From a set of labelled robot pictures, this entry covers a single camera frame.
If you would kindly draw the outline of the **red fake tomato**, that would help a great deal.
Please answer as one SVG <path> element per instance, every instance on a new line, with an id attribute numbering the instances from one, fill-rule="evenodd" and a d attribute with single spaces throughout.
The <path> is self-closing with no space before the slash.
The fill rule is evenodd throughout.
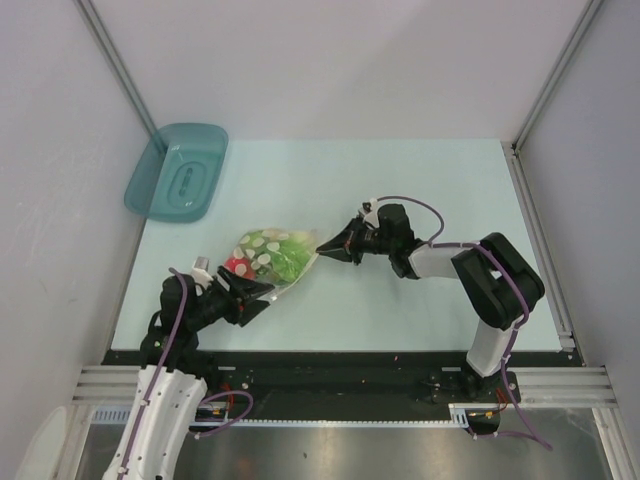
<path id="1" fill-rule="evenodd" d="M 246 258 L 229 257 L 224 263 L 224 267 L 236 276 L 245 279 L 255 279 L 256 272 L 251 266 L 251 262 Z"/>

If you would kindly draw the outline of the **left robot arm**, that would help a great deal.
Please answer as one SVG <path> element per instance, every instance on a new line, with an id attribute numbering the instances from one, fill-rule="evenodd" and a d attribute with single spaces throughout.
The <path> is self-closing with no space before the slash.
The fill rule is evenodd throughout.
<path id="1" fill-rule="evenodd" d="M 170 272 L 140 345 L 133 405 L 104 478 L 171 479 L 188 436 L 210 436 L 249 414 L 253 396 L 222 386 L 198 334 L 218 320 L 247 325 L 270 306 L 274 289 L 223 266 L 214 274 Z"/>

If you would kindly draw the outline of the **clear polka dot zip bag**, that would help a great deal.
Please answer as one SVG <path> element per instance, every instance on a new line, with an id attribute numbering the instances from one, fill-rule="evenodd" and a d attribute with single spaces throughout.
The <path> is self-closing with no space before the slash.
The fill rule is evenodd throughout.
<path id="1" fill-rule="evenodd" d="M 316 230 L 250 230 L 238 240 L 224 267 L 244 279 L 272 285 L 268 299 L 275 301 L 311 268 L 321 240 Z"/>

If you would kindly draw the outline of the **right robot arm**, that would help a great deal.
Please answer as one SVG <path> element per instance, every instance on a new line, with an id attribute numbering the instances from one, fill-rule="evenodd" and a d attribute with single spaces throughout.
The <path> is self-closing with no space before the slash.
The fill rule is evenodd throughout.
<path id="1" fill-rule="evenodd" d="M 484 401 L 496 391 L 519 329 L 545 295 L 541 278 L 505 235 L 493 232 L 477 243 L 422 240 L 397 203 L 363 203 L 316 253 L 354 265 L 366 254 L 381 255 L 400 278 L 459 281 L 479 324 L 465 363 L 453 378 L 453 391 L 473 401 Z"/>

